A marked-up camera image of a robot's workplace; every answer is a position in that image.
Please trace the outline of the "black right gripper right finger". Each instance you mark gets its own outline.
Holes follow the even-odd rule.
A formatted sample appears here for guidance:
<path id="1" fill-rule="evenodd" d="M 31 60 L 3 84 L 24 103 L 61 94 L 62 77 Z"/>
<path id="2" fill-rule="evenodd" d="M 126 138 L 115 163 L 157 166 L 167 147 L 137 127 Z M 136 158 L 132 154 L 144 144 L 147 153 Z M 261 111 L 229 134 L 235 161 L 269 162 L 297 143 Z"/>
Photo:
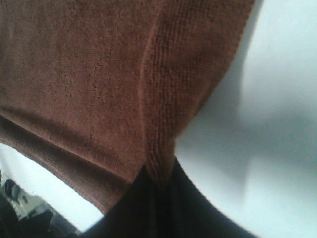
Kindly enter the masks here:
<path id="1" fill-rule="evenodd" d="M 159 238 L 246 238 L 248 231 L 218 211 L 175 161 L 165 191 L 158 194 Z"/>

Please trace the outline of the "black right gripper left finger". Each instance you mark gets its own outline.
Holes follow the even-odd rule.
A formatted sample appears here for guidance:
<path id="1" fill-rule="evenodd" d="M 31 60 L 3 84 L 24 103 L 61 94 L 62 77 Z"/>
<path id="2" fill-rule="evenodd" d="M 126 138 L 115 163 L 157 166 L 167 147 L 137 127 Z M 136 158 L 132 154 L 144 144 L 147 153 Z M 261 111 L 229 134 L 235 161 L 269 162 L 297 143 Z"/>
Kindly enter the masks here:
<path id="1" fill-rule="evenodd" d="M 124 196 L 83 238 L 162 238 L 152 181 L 142 168 Z"/>

